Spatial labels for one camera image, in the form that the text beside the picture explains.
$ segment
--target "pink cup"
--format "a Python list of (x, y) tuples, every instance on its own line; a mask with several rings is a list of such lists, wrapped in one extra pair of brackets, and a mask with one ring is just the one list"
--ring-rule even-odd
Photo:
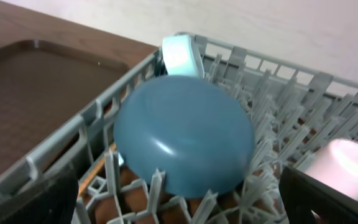
[(358, 143), (332, 140), (316, 153), (305, 173), (358, 201)]

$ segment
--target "light blue cup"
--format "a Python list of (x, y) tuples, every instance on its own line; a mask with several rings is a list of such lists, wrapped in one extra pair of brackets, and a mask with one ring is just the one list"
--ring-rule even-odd
[(164, 191), (186, 198), (233, 190), (255, 147), (237, 100), (204, 80), (177, 75), (151, 79), (128, 96), (114, 140), (135, 174), (150, 184), (155, 170), (163, 170)]
[(162, 56), (168, 75), (204, 78), (204, 66), (197, 44), (189, 35), (162, 40)]

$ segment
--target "brown surface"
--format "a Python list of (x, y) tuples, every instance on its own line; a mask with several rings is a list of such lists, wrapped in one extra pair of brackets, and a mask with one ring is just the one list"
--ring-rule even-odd
[(29, 39), (47, 40), (120, 60), (131, 68), (157, 49), (118, 35), (0, 2), (0, 47)]
[(126, 72), (121, 62), (44, 41), (0, 48), (0, 174)]
[[(45, 14), (41, 14), (38, 12), (34, 12), (28, 9), (24, 9), (21, 7), (13, 6), (4, 2), (0, 2), (0, 48), (9, 45), (13, 42), (18, 42), (20, 40), (47, 40), (56, 44), (72, 47), (74, 49), (83, 50), (85, 52), (90, 52), (92, 54), (100, 55), (102, 57), (106, 57), (110, 60), (116, 60), (123, 62), (126, 64), (129, 68), (132, 68), (134, 65), (138, 64), (143, 58), (151, 54), (154, 50), (157, 48), (151, 45), (143, 44), (140, 42), (136, 42), (134, 40), (130, 40), (127, 38), (119, 37), (114, 34), (108, 34), (106, 32), (102, 32), (100, 30), (95, 30), (89, 27), (81, 26), (78, 24), (74, 24), (72, 22), (64, 21), (55, 17), (47, 16)], [(50, 54), (34, 54), (34, 52), (27, 52), (26, 54), (21, 54), (18, 57), (15, 57), (16, 62), (15, 63), (21, 63), (23, 66), (23, 69), (28, 68), (29, 64), (26, 64), (24, 62), (23, 57), (34, 57), (33, 62), (37, 60), (45, 60), (50, 59)], [(11, 107), (9, 105), (4, 105), (0, 103), (0, 106), (3, 105), (0, 109), (6, 110), (5, 114), (3, 116), (0, 116), (1, 124), (6, 124), (6, 121), (2, 122), (3, 119), (10, 119), (11, 121), (20, 121), (20, 118), (17, 117), (16, 112), (19, 113), (28, 113), (29, 116), (33, 116), (34, 119), (37, 119), (35, 114), (44, 113), (45, 115), (45, 123), (48, 124), (49, 129), (46, 127), (40, 127), (37, 130), (39, 133), (39, 136), (37, 138), (29, 139), (26, 137), (25, 134), (21, 136), (11, 136), (11, 138), (8, 140), (3, 134), (1, 134), (0, 130), (0, 143), (3, 145), (3, 147), (0, 147), (0, 158), (6, 158), (10, 162), (4, 162), (0, 160), (0, 174), (2, 171), (10, 167), (14, 161), (21, 158), (28, 150), (30, 150), (32, 147), (34, 147), (36, 144), (38, 144), (41, 140), (43, 140), (45, 137), (47, 137), (54, 129), (58, 128), (61, 124), (63, 124), (67, 119), (69, 119), (71, 116), (73, 116), (76, 112), (78, 112), (80, 109), (82, 109), (89, 101), (91, 101), (94, 97), (96, 97), (99, 93), (102, 92), (104, 88), (112, 84), (115, 80), (117, 80), (121, 75), (123, 75), (123, 71), (116, 72), (114, 74), (110, 74), (111, 76), (108, 77), (106, 75), (106, 71), (104, 73), (104, 78), (102, 78), (103, 85), (99, 84), (92, 86), (94, 89), (97, 89), (97, 91), (89, 90), (89, 88), (84, 88), (84, 86), (81, 86), (79, 83), (71, 82), (74, 81), (74, 79), (66, 80), (67, 82), (67, 92), (66, 95), (73, 96), (73, 101), (76, 103), (77, 106), (71, 107), (61, 107), (60, 112), (66, 112), (66, 118), (61, 119), (59, 121), (55, 121), (55, 118), (57, 116), (57, 111), (49, 111), (45, 108), (25, 108), (21, 107), (23, 105), (27, 105), (28, 100), (32, 98), (32, 100), (44, 100), (46, 94), (53, 95), (53, 89), (45, 89), (44, 95), (37, 95), (37, 94), (30, 94), (25, 95), (27, 97), (27, 101), (20, 101), (17, 97), (17, 95), (12, 94), (12, 89), (16, 91), (16, 93), (21, 92), (22, 90), (19, 88), (17, 89), (17, 86), (14, 86), (11, 83), (11, 89), (5, 90), (3, 86), (0, 85), (0, 96), (1, 94), (5, 94), (5, 96), (10, 97), (15, 101), (14, 104)], [(32, 77), (28, 77), (29, 79), (25, 80), (27, 84), (30, 84), (30, 82), (34, 81), (32, 80)], [(53, 74), (51, 74), (50, 80), (44, 80), (48, 81), (49, 84), (54, 85), (51, 83), (53, 79), (56, 77), (53, 77)], [(6, 78), (4, 82), (10, 82), (9, 78)], [(77, 90), (81, 89), (82, 94), (80, 95), (72, 95), (72, 85), (75, 85)], [(33, 90), (37, 92), (37, 85), (33, 86)], [(84, 105), (81, 105), (81, 102), (79, 102), (78, 99), (82, 98), (82, 100), (87, 100), (88, 102)], [(16, 126), (16, 128), (19, 128), (18, 125), (26, 126), (28, 124), (10, 124)], [(15, 141), (18, 139), (25, 139), (24, 142), (21, 144), (27, 145), (25, 149), (16, 149), (16, 148), (10, 148), (9, 153), (2, 153), (2, 148), (6, 148), (5, 146), (9, 147), (11, 144), (12, 146), (15, 146)]]

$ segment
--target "white wall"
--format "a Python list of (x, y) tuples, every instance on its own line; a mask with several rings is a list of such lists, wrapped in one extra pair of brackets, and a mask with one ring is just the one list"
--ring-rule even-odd
[(180, 30), (358, 81), (358, 0), (4, 0), (159, 45)]

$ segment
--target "plastic tray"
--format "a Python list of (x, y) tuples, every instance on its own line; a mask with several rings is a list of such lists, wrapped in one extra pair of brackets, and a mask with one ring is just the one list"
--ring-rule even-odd
[(121, 62), (40, 40), (0, 48), (0, 175), (126, 71)]
[[(250, 172), (244, 174), (244, 185), (232, 192), (235, 206), (219, 206), (215, 192), (206, 193), (194, 215), (190, 215), (183, 197), (175, 196), (159, 204), (164, 177), (169, 175), (163, 170), (156, 171), (150, 186), (142, 179), (129, 185), (121, 185), (119, 181), (118, 154), (109, 150), (114, 142), (111, 136), (114, 118), (121, 102), (133, 89), (161, 74), (160, 50), (126, 73), (0, 176), (0, 201), (42, 178), (44, 161), (59, 155), (65, 147), (64, 142), (79, 133), (77, 142), (46, 171), (71, 167), (82, 177), (80, 183), (84, 183), (95, 167), (105, 161), (106, 176), (98, 175), (87, 186), (90, 199), (86, 205), (78, 199), (73, 223), (91, 223), (95, 206), (108, 197), (114, 198), (117, 207), (117, 217), (108, 223), (130, 223), (145, 217), (158, 223), (158, 213), (176, 206), (182, 209), (185, 220), (190, 223), (228, 223), (227, 218), (233, 213), (244, 223), (287, 222), (277, 186), (283, 166), (303, 170), (313, 159), (315, 150), (330, 139), (341, 137), (358, 141), (358, 83), (191, 35), (202, 54), (206, 82), (219, 85), (237, 98), (255, 126), (257, 149)], [(210, 54), (211, 47), (222, 54)], [(333, 87), (342, 96), (330, 93)], [(103, 144), (105, 153), (94, 156), (90, 152), (99, 147), (98, 143)], [(139, 188), (145, 192), (147, 206), (143, 211), (127, 212), (119, 203), (120, 196)]]

